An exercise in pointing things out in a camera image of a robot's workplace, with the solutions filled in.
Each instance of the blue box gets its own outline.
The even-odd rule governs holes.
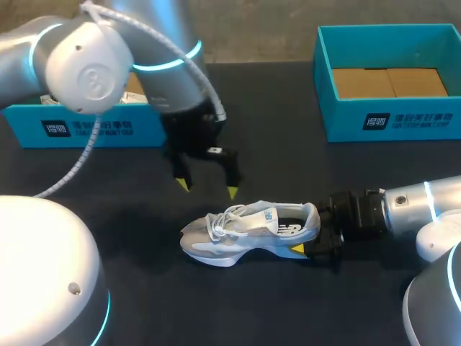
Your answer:
[[[335,68],[436,68],[449,96],[341,99]],[[453,25],[319,27],[313,69],[330,142],[461,138],[461,37]]]
[[[12,105],[3,113],[22,148],[83,148],[95,118],[62,105]],[[165,137],[159,114],[150,105],[115,105],[102,116],[95,147],[160,147]]]

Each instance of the shoe tongue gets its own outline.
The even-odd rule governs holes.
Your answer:
[[[279,230],[279,216],[276,208],[269,208],[255,214],[243,216],[242,221],[238,223],[240,227],[243,227],[242,231],[267,227],[273,234],[277,234]]]

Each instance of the logo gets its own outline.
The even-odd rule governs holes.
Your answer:
[[[384,130],[388,125],[390,113],[368,113],[363,130]]]
[[[266,217],[266,220],[268,220],[268,221],[272,220],[272,212],[271,211],[264,211],[264,216]]]
[[[115,80],[103,65],[87,66],[79,75],[79,88],[87,99],[104,99],[114,90]]]
[[[279,233],[290,233],[300,231],[302,228],[301,225],[280,225],[279,226]]]
[[[42,120],[42,125],[48,137],[71,137],[65,121]]]

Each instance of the shoe sole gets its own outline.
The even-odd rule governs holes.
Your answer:
[[[283,257],[283,258],[290,258],[292,260],[307,260],[308,258],[306,256],[302,256],[301,254],[296,254],[293,251],[291,251],[288,247],[259,247],[257,249],[264,249],[267,251],[272,252],[273,254],[277,255],[278,257]],[[205,263],[206,265],[212,265],[214,267],[232,267],[237,261],[245,255],[250,250],[247,250],[245,252],[241,252],[240,254],[235,254],[233,256],[229,257],[224,257],[224,258],[207,258],[207,257],[200,257],[196,256],[194,254],[190,254],[186,250],[183,249],[183,251],[188,254],[190,257],[196,259],[197,261],[201,263]]]

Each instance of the cardboard box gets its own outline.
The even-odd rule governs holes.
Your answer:
[[[160,147],[165,141],[160,117],[142,95],[132,74],[126,93],[102,116],[97,148]],[[28,104],[12,105],[3,113],[22,148],[83,148],[94,125],[93,115],[67,110],[50,97],[36,98]]]
[[[453,25],[319,27],[314,82],[329,141],[461,138]]]

